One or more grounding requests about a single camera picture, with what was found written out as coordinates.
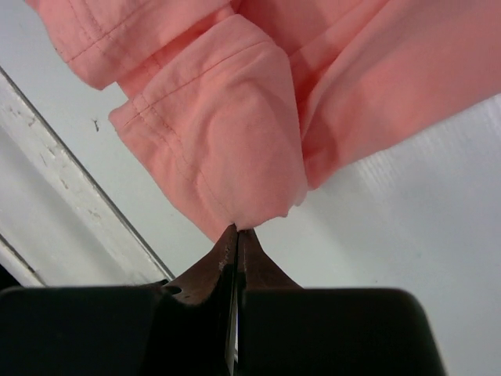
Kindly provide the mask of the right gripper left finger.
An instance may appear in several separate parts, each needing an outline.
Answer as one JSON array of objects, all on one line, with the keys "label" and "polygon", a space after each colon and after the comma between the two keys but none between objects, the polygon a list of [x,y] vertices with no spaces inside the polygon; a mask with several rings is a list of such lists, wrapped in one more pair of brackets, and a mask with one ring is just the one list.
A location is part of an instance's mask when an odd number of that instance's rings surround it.
[{"label": "right gripper left finger", "polygon": [[237,240],[172,281],[3,290],[2,374],[231,375]]}]

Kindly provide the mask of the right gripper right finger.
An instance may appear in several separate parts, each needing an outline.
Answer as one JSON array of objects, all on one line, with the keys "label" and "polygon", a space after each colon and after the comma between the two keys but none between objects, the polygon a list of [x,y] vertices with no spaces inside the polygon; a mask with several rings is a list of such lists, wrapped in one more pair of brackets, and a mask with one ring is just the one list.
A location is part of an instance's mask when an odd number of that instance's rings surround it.
[{"label": "right gripper right finger", "polygon": [[303,288],[238,236],[241,375],[443,375],[422,305],[397,288]]}]

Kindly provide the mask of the pink t shirt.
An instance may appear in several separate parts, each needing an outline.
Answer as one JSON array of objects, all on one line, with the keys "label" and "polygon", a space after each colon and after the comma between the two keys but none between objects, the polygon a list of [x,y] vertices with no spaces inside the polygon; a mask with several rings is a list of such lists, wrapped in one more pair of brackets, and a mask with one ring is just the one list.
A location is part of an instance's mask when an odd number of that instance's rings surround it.
[{"label": "pink t shirt", "polygon": [[211,240],[500,91],[497,1],[32,1],[68,67]]}]

